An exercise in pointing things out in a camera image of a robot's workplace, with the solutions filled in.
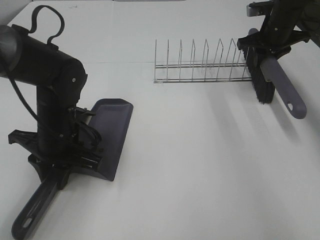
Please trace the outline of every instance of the gray handle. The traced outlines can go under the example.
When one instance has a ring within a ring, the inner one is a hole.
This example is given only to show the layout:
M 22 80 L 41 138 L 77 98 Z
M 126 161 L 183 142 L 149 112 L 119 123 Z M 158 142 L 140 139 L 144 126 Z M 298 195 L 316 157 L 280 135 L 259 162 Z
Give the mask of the gray handle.
M 268 55 L 260 64 L 260 69 L 265 80 L 274 84 L 291 115 L 296 119 L 304 119 L 307 115 L 307 107 L 278 60 Z

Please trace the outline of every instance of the white surface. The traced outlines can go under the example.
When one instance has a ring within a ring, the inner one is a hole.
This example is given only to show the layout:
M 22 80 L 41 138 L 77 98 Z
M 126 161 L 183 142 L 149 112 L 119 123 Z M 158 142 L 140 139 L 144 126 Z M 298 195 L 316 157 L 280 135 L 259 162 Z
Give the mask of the white surface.
M 8 24 L 31 0 L 0 0 L 0 24 Z
M 60 49 L 89 75 L 79 106 L 123 98 L 134 111 L 114 182 L 72 175 L 34 240 L 316 240 L 320 236 L 320 49 L 299 43 L 281 64 L 308 107 L 289 115 L 276 96 L 257 103 L 250 83 L 153 84 L 154 40 L 245 36 L 244 0 L 46 2 L 65 18 Z M 12 23 L 30 27 L 29 4 Z M 45 41 L 58 29 L 39 14 Z M 20 84 L 35 108 L 35 88 Z M 28 152 L 8 145 L 36 123 L 3 79 L 0 88 L 0 239 L 40 181 Z

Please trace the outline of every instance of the metal dish rack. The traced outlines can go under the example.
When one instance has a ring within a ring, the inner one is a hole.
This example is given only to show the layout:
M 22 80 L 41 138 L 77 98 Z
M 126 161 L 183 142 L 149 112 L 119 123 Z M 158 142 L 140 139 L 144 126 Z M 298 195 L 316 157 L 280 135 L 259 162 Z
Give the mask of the metal dish rack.
M 196 60 L 196 43 L 192 40 L 190 59 L 183 60 L 183 42 L 180 40 L 178 59 L 170 61 L 170 42 L 167 41 L 166 59 L 157 62 L 157 40 L 154 53 L 155 83 L 224 83 L 249 82 L 246 57 L 238 50 L 232 38 L 227 51 L 221 38 L 215 52 L 210 52 L 208 40 L 204 42 L 202 60 Z

